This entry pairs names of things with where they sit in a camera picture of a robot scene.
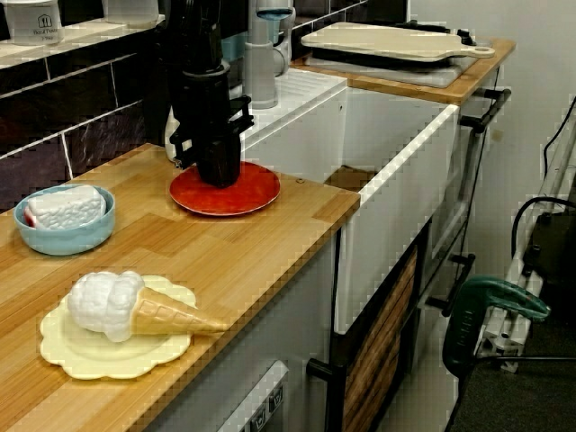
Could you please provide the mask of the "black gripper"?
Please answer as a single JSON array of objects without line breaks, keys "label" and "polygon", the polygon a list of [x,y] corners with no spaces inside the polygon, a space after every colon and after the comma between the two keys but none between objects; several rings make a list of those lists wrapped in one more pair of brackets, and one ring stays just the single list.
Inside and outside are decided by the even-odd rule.
[{"label": "black gripper", "polygon": [[251,99],[229,95],[228,67],[193,74],[169,70],[169,95],[178,126],[169,137],[175,146],[175,165],[185,169],[196,163],[200,178],[208,185],[229,187],[240,174],[240,139],[227,139],[222,156],[219,143],[237,138],[254,125],[249,113]]}]

